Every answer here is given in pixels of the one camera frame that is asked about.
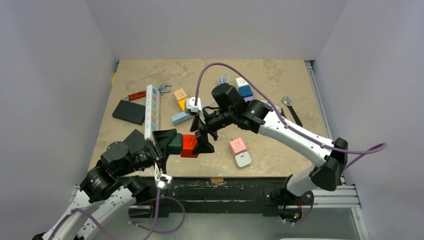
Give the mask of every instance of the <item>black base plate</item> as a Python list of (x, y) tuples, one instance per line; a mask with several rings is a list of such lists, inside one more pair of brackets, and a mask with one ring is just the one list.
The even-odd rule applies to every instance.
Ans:
[[(150, 188), (150, 195), (156, 195), (155, 181), (152, 177), (143, 177)], [(283, 187), (285, 177), (226, 177), (224, 182), (213, 185), (210, 178), (174, 177), (171, 189), (162, 191), (181, 201), (186, 213), (200, 214), (262, 214), (264, 217), (280, 215), (278, 204), (270, 204), (267, 194), (277, 192)], [(310, 205), (307, 192), (302, 200)], [(161, 200), (159, 217), (166, 218), (169, 213), (181, 213), (180, 206), (172, 200)], [(297, 206), (298, 201), (288, 202), (288, 206)]]

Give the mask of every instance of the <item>dark green block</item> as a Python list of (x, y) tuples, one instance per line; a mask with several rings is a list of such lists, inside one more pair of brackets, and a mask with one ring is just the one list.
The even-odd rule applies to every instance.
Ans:
[(165, 149), (165, 153), (169, 155), (179, 155), (183, 150), (183, 135), (181, 133), (175, 134), (171, 142)]

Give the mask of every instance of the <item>pink block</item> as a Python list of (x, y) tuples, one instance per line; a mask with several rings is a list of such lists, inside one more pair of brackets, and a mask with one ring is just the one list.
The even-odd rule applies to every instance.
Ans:
[(236, 156), (237, 154), (242, 152), (246, 152), (247, 149), (248, 148), (246, 147), (241, 137), (229, 142), (229, 150), (231, 151), (233, 156)]

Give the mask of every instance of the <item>yellow block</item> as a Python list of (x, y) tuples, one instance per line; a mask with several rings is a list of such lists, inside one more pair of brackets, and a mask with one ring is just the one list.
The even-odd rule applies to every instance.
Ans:
[(178, 105), (181, 108), (181, 111), (186, 109), (186, 99), (187, 97), (178, 101)]

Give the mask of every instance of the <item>red block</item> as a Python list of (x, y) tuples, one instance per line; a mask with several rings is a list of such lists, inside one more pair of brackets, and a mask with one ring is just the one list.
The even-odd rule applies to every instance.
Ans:
[(196, 143), (198, 140), (195, 135), (192, 134), (183, 134), (182, 135), (182, 158), (197, 158), (199, 154), (193, 155), (193, 149), (195, 149)]

